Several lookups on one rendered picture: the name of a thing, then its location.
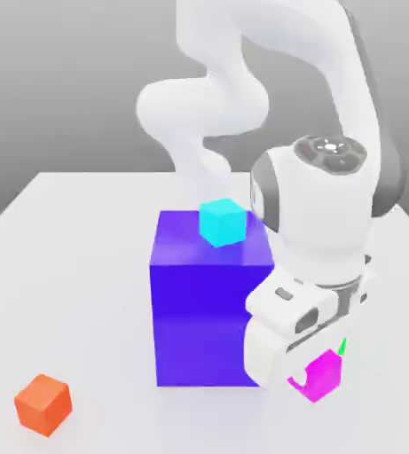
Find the small orange cube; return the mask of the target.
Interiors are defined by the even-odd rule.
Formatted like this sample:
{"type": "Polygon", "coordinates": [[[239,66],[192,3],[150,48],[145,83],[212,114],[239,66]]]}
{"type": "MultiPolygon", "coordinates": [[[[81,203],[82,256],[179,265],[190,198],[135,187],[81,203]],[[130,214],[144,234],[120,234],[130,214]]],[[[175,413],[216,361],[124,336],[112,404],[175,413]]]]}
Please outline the small orange cube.
{"type": "Polygon", "coordinates": [[[49,437],[71,413],[68,384],[44,374],[37,375],[15,397],[20,424],[49,437]]]}

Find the small cyan cube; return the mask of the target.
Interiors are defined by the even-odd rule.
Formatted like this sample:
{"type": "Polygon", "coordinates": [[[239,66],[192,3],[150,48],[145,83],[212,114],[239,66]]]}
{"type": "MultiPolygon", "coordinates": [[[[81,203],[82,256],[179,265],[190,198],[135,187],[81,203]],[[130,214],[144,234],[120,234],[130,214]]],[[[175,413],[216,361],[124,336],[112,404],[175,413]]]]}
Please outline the small cyan cube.
{"type": "Polygon", "coordinates": [[[244,241],[247,222],[247,210],[232,199],[212,200],[200,205],[199,234],[213,247],[244,241]]]}

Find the large blue box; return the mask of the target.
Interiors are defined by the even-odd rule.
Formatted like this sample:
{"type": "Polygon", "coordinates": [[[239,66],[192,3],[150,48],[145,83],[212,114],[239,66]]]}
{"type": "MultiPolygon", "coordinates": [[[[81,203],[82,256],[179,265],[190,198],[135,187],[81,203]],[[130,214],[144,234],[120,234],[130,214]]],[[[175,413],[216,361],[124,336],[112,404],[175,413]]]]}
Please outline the large blue box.
{"type": "Polygon", "coordinates": [[[158,386],[254,386],[243,360],[245,301],[274,263],[264,225],[247,219],[244,241],[214,248],[197,212],[160,212],[149,263],[158,386]]]}

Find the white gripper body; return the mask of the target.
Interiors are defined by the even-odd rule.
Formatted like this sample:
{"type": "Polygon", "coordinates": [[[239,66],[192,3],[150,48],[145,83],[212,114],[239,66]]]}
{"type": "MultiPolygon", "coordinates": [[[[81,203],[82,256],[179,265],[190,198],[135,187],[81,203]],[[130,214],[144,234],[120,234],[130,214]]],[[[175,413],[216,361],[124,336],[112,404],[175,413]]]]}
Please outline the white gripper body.
{"type": "Polygon", "coordinates": [[[298,338],[287,338],[257,317],[245,331],[244,367],[260,387],[276,389],[290,377],[303,384],[304,368],[328,349],[335,353],[347,336],[345,317],[323,324],[298,338]]]}

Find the small magenta cube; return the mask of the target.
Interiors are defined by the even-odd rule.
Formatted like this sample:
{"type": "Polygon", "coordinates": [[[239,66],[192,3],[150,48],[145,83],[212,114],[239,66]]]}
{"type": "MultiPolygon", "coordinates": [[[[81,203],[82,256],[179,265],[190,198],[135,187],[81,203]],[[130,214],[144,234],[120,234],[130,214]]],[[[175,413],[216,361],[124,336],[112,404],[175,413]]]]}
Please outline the small magenta cube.
{"type": "Polygon", "coordinates": [[[341,384],[342,357],[328,349],[303,370],[306,380],[299,383],[295,377],[287,382],[312,403],[334,391],[341,384]]]}

